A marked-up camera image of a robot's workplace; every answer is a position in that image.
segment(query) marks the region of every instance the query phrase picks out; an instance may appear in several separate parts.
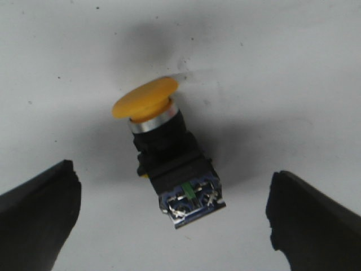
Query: white surface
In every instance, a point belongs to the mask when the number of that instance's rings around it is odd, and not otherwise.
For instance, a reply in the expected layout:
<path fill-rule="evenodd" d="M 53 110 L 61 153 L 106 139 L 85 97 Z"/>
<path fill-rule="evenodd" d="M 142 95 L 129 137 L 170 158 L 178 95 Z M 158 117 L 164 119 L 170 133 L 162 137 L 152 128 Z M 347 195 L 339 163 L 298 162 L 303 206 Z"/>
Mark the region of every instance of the white surface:
<path fill-rule="evenodd" d="M 274 171 L 361 213 L 360 29 L 360 1 L 1 0 L 0 192 L 74 161 L 81 214 L 54 270 L 288 270 Z M 174 230 L 111 107 L 184 72 L 175 100 L 227 208 Z"/>

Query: chrome ring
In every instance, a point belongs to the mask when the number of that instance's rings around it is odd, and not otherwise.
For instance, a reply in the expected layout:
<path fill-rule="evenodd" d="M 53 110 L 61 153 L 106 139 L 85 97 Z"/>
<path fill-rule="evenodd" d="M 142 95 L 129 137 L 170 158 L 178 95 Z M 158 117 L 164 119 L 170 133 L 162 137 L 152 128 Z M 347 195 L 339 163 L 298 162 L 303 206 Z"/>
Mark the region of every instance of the chrome ring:
<path fill-rule="evenodd" d="M 128 124 L 132 133 L 134 134 L 146 133 L 168 122 L 179 111 L 178 106 L 172 100 L 171 102 L 172 102 L 171 106 L 165 112 L 143 123 L 134 123 L 132 122 L 131 119 L 129 119 Z"/>

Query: yellow mushroom button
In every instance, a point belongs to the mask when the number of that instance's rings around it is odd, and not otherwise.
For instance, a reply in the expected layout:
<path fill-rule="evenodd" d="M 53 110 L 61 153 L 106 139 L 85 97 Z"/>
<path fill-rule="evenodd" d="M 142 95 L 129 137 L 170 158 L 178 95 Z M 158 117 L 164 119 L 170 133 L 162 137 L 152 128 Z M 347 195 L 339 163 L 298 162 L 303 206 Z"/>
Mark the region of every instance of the yellow mushroom button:
<path fill-rule="evenodd" d="M 123 96 L 113 106 L 116 118 L 130 117 L 134 123 L 148 121 L 170 106 L 169 96 L 178 88 L 178 82 L 171 77 L 163 77 L 140 86 Z"/>

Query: yellow button cap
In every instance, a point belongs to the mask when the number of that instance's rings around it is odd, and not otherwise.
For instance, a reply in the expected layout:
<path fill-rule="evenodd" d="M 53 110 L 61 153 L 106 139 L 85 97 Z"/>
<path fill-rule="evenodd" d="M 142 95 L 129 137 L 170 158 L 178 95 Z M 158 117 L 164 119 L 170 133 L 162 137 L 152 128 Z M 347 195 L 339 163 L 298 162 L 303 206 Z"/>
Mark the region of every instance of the yellow button cap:
<path fill-rule="evenodd" d="M 123 96 L 113 106 L 116 118 L 130 117 L 135 123 L 150 120 L 171 106 L 169 95 L 178 88 L 178 82 L 171 77 L 156 79 Z"/>

